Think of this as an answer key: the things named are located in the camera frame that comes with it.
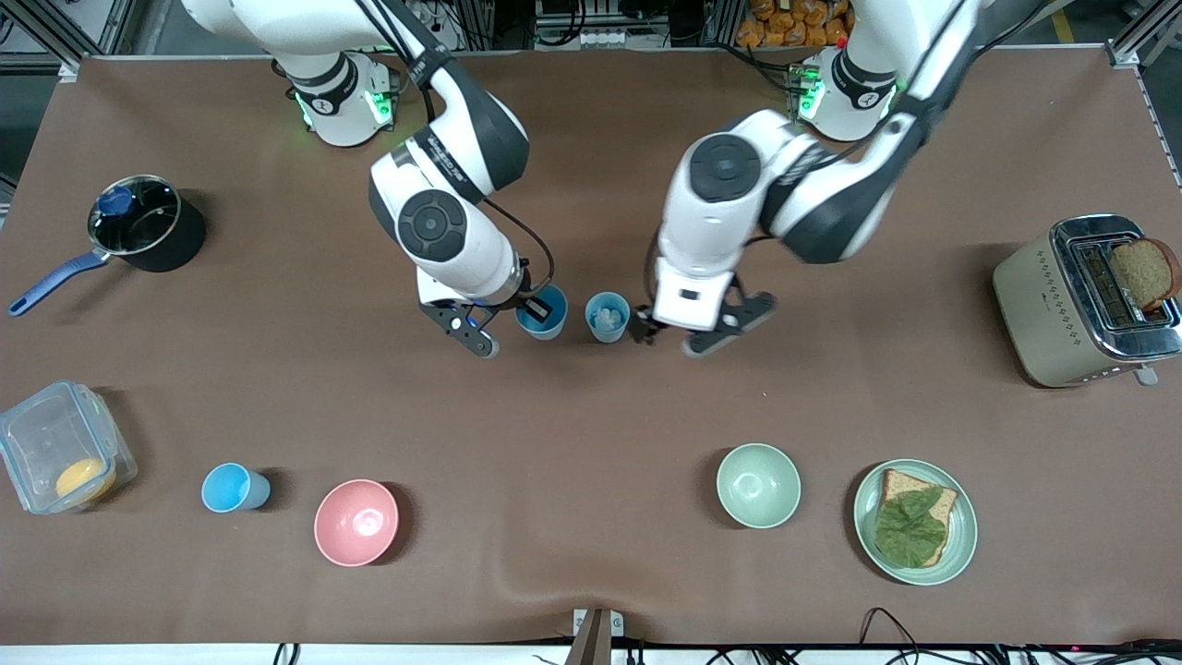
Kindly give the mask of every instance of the saucepan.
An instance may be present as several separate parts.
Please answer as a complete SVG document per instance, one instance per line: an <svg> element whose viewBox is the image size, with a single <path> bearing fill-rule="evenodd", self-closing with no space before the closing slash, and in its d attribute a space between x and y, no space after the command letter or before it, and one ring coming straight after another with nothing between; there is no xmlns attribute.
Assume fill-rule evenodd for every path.
<svg viewBox="0 0 1182 665"><path fill-rule="evenodd" d="M59 265L8 305L21 315L71 276L118 256L139 269L168 272L189 262L206 240L206 219L167 180L132 175L99 194L86 232L95 248Z"/></svg>

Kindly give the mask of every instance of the pot handle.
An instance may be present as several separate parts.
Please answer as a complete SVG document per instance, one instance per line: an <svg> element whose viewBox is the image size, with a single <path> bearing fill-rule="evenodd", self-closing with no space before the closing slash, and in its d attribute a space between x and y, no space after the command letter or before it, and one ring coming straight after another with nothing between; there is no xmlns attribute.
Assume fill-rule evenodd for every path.
<svg viewBox="0 0 1182 665"><path fill-rule="evenodd" d="M20 315L28 309L33 308L33 305L41 301L45 295L52 293L58 286L66 282L67 279L78 274L79 272L86 272L87 269L95 269L96 267L103 267L106 265L106 259L111 257L110 252L104 252L103 249L92 249L86 252L80 256L74 256L66 262L53 268L53 272L48 273L25 294L17 298L8 305L8 315Z"/></svg>

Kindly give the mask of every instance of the lettuce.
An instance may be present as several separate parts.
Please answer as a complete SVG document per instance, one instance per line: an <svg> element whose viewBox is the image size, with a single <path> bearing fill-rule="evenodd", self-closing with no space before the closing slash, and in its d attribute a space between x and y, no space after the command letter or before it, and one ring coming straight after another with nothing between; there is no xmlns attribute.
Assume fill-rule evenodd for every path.
<svg viewBox="0 0 1182 665"><path fill-rule="evenodd" d="M940 485L901 493L884 502L875 517L875 546L883 559L903 568L918 568L948 537L948 529L928 511L944 491Z"/></svg>

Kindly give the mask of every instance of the toaster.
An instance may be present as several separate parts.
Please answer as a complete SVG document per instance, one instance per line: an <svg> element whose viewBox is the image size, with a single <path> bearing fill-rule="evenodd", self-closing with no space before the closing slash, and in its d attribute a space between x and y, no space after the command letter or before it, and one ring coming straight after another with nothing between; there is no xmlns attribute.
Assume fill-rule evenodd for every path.
<svg viewBox="0 0 1182 665"><path fill-rule="evenodd" d="M1022 367L1051 389L1134 374L1157 384L1151 367L1182 352L1174 298L1143 312L1113 269L1112 248L1144 237L1115 214L1065 219L993 272L993 287Z"/></svg>

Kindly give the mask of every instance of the clear food container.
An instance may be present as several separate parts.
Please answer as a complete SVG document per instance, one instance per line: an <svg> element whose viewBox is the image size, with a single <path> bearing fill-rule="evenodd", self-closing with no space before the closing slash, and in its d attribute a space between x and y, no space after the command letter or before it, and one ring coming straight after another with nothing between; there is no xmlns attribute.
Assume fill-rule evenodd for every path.
<svg viewBox="0 0 1182 665"><path fill-rule="evenodd" d="M0 451L25 510L82 509L136 475L103 398L58 382L0 416Z"/></svg>

